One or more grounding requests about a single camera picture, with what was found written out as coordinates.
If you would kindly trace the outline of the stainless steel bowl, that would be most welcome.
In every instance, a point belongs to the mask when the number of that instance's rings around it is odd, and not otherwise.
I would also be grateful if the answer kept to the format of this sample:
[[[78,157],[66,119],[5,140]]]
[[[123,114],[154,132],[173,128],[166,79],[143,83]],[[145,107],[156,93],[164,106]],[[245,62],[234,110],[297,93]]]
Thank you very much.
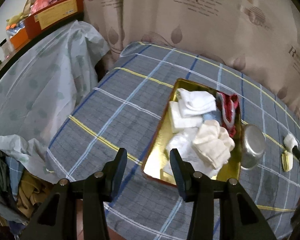
[[[241,168],[254,168],[263,157],[266,150],[266,140],[261,130],[252,124],[244,125],[242,137]]]

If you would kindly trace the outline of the beige leaf print curtain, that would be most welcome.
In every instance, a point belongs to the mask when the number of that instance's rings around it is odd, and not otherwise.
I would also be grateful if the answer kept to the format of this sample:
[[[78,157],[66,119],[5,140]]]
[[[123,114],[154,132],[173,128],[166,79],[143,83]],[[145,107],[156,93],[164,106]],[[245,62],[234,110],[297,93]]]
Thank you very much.
[[[184,49],[267,87],[300,119],[300,10],[292,0],[84,0],[84,20],[110,45]]]

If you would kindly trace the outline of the white green dotted cover sheet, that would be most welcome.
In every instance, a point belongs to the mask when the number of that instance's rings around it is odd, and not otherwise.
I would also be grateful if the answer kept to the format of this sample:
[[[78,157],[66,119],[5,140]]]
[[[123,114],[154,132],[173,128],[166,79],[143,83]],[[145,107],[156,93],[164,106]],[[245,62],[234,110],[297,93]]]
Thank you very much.
[[[95,65],[109,50],[92,25],[74,21],[27,51],[0,80],[0,150],[56,183],[47,147],[97,85]]]

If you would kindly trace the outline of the red yellow cardboard box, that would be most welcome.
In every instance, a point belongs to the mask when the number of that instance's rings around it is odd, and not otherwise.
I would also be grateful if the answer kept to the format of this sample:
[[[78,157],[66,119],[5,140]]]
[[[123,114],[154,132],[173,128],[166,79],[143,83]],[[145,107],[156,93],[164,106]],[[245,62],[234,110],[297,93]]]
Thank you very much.
[[[83,14],[83,0],[61,0],[39,10],[25,19],[25,30],[30,40],[46,29]]]

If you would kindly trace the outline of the gold red tin tray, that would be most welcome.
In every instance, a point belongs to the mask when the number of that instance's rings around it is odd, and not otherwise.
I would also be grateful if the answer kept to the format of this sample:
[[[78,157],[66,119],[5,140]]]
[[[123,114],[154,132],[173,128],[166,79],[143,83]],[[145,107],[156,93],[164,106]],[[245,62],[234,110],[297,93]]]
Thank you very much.
[[[179,78],[174,83],[173,89],[168,98],[169,101],[177,101],[177,89],[184,88],[189,91],[203,90],[216,95],[218,90],[207,87],[200,83]],[[242,159],[242,123],[241,110],[237,106],[235,109],[235,130],[233,137],[235,148],[230,152],[231,157],[227,164],[223,165],[218,172],[216,180],[227,181],[230,178],[239,178]],[[154,138],[145,155],[142,164],[142,172],[145,177],[160,182],[162,184],[175,187],[174,177],[163,171],[164,166],[168,163],[169,157],[165,150],[168,142],[172,139],[173,133],[171,129],[170,117],[168,114],[168,105],[166,105],[161,120],[157,126]]]

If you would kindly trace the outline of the cream fluffy towel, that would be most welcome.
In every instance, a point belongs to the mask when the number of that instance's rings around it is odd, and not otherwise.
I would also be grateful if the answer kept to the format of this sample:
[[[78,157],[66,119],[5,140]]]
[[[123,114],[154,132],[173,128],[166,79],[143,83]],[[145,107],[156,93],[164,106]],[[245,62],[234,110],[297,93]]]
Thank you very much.
[[[206,120],[198,129],[192,145],[199,156],[215,170],[226,164],[235,148],[227,130],[216,120]]]

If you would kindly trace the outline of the white printed cloth bag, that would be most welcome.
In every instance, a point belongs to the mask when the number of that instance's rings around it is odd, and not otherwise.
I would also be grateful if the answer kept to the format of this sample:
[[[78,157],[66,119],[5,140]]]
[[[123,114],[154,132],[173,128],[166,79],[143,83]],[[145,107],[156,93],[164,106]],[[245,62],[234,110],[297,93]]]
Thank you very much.
[[[175,134],[168,142],[165,153],[170,157],[170,151],[176,148],[183,161],[189,162],[195,171],[202,172],[209,178],[217,176],[220,169],[214,169],[207,161],[202,159],[198,153],[192,148],[192,140],[198,132],[198,127],[186,128]]]

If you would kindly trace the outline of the small yellow cloth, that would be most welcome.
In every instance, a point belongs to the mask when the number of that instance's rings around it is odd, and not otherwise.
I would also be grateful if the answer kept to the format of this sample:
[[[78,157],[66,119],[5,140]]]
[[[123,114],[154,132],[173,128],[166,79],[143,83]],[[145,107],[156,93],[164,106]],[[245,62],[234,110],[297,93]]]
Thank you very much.
[[[282,167],[285,172],[289,172],[293,168],[293,154],[284,151],[281,155]]]

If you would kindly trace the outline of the white yellow-edged towel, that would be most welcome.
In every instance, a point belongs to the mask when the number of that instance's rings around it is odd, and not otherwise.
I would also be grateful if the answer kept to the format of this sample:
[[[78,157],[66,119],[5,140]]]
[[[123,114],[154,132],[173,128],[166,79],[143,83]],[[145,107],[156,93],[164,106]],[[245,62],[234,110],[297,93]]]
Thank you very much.
[[[284,146],[285,146],[287,152],[290,152],[290,153],[293,152],[294,147],[298,146],[298,142],[292,133],[288,133],[285,136],[283,143],[284,143]]]

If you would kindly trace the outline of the small white fluffy cloth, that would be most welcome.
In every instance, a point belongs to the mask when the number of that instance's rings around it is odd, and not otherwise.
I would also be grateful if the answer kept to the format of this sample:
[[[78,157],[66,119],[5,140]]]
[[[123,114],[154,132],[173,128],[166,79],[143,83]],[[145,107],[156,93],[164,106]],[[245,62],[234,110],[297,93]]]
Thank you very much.
[[[177,88],[176,96],[183,118],[203,115],[216,110],[216,98],[207,91],[188,91]]]

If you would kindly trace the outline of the orange box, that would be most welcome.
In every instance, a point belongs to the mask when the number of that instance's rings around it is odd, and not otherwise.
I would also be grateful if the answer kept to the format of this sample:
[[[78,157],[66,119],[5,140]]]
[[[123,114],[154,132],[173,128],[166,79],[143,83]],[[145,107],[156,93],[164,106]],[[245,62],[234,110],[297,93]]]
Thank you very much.
[[[14,36],[10,38],[10,42],[14,49],[18,49],[25,43],[29,42],[29,37],[25,28],[20,29]]]

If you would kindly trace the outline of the red white fabric pouch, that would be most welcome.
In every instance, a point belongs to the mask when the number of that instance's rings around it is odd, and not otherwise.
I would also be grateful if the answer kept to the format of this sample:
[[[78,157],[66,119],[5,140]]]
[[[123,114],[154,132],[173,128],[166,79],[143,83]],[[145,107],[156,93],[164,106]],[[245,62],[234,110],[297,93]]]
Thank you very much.
[[[217,92],[216,106],[221,111],[222,126],[227,130],[229,136],[233,138],[236,134],[236,109],[239,106],[237,94],[228,95],[222,92]]]

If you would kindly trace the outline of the pile of clothes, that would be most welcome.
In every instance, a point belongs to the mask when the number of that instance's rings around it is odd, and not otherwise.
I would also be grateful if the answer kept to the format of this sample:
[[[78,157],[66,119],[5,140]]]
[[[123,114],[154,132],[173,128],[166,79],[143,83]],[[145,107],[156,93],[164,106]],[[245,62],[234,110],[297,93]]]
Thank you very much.
[[[0,150],[0,239],[19,239],[52,188]]]

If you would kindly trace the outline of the light blue fluffy towel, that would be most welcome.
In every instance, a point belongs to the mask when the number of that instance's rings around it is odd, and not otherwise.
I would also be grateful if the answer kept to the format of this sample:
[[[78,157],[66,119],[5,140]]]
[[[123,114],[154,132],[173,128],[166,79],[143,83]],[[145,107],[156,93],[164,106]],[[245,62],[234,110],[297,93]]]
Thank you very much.
[[[216,120],[220,125],[222,124],[222,114],[220,110],[210,111],[203,114],[203,120]]]

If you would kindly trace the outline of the red plastic bag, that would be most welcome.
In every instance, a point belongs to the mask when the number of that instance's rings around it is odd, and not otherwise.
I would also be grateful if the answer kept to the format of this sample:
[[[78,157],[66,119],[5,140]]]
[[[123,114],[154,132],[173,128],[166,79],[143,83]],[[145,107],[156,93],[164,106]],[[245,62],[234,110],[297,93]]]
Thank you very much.
[[[30,8],[30,14],[33,15],[34,13],[44,9],[48,5],[52,5],[58,1],[61,0],[36,0]]]

